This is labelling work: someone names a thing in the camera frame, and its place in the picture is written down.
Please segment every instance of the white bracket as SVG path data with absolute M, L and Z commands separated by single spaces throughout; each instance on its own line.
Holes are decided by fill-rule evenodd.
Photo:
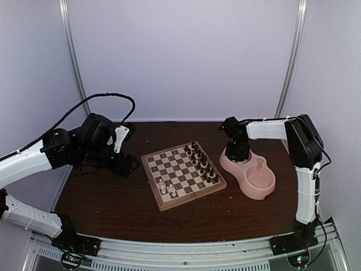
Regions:
M 117 135 L 115 144 L 114 144 L 114 152 L 115 153 L 119 153 L 120 150 L 122 149 L 122 144 L 123 141 L 126 137 L 126 135 L 129 133 L 129 129 L 127 127 L 124 126 L 119 126 L 117 128 L 115 128 L 115 134 Z M 108 141 L 108 145 L 111 145 L 113 143 L 113 139 L 110 138 Z

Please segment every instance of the checkered pattern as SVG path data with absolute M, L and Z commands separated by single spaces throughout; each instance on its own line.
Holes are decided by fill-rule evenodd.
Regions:
M 211 183 L 202 179 L 200 170 L 196 169 L 190 156 L 183 147 L 175 150 L 167 150 L 147 158 L 147 163 L 151 169 L 152 175 L 157 183 L 159 194 L 163 202 L 169 202 L 175 198 L 180 198 L 189 193 L 206 189 L 217 183 L 212 178 Z M 160 189 L 160 179 L 164 181 L 167 191 L 162 194 Z M 168 191 L 170 184 L 173 184 L 176 195 Z

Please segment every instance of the metal frame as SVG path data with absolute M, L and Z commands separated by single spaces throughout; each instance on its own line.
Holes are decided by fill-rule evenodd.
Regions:
M 334 223 L 325 224 L 327 243 L 339 271 L 349 271 L 345 252 Z M 316 236 L 321 247 L 324 233 L 317 227 Z M 88 257 L 91 261 L 82 265 L 90 270 L 132 270 L 171 271 L 184 269 L 191 271 L 236 271 L 251 270 L 251 266 L 262 266 L 270 270 L 271 260 L 286 255 L 273 256 L 269 239 L 271 237 L 243 241 L 211 243 L 144 243 L 100 238 L 98 257 Z M 51 246 L 46 237 L 33 234 L 23 271 L 33 271 L 38 255 L 59 261 L 61 252 Z
M 283 82 L 283 88 L 281 92 L 281 96 L 277 105 L 275 117 L 280 117 L 282 114 L 282 110 L 284 108 L 284 104 L 287 98 L 287 94 L 292 82 L 292 77 L 294 73 L 294 69 L 296 67 L 296 59 L 297 55 L 300 50 L 300 45 L 302 41 L 303 36 L 303 29 L 305 27 L 305 21 L 306 21 L 306 8 L 307 8 L 307 0 L 300 0 L 298 3 L 298 14 L 296 18 L 296 26 L 294 28 L 294 35 L 293 35 L 293 43 L 292 43 L 292 49 L 291 54 L 288 61 L 288 67 L 286 76 Z
M 63 21 L 64 31 L 65 31 L 65 35 L 66 35 L 67 43 L 68 43 L 69 54 L 70 54 L 70 58 L 71 58 L 71 62 L 72 62 L 75 82 L 77 85 L 79 96 L 82 100 L 84 100 L 86 98 L 86 94 L 84 91 L 83 81 L 82 81 L 81 75 L 80 75 L 80 69 L 79 69 L 77 56 L 75 53 L 72 28 L 70 25 L 70 18 L 69 18 L 69 12 L 68 12 L 68 1 L 67 0 L 59 0 L 59 5 L 60 5 L 61 19 Z M 90 111 L 88 102 L 85 102 L 82 106 L 83 106 L 83 109 L 85 110 L 85 113 L 87 115 L 89 115 L 91 111 Z

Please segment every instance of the gray metal base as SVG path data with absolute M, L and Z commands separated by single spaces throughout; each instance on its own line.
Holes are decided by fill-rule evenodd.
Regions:
M 318 260 L 307 270 L 348 271 L 348 263 L 340 237 L 333 223 L 325 225 L 327 246 Z M 315 257 L 324 243 L 320 227 L 316 230 L 319 244 L 313 247 Z M 142 243 L 100 238 L 98 257 L 89 257 L 77 270 L 101 271 L 276 271 L 295 270 L 287 255 L 273 256 L 267 238 L 236 242 L 170 244 Z M 62 252 L 50 241 L 33 234 L 24 271 L 61 271 Z

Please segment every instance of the white wall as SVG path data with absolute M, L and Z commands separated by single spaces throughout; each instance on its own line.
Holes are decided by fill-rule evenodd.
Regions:
M 308 113 L 333 158 L 321 175 L 321 207 L 326 217 L 335 219 L 351 270 L 359 270 L 361 251 L 360 13 L 356 0 L 308 2 L 284 109 L 284 115 Z
M 88 95 L 131 95 L 132 120 L 273 116 L 292 45 L 297 0 L 70 0 Z M 127 101 L 90 101 L 113 120 Z
M 58 1 L 0 2 L 0 156 L 21 148 L 79 102 Z M 85 118 L 80 109 L 63 125 Z M 27 204 L 49 211 L 64 169 L 6 187 Z M 20 270 L 30 232 L 0 223 L 0 270 Z

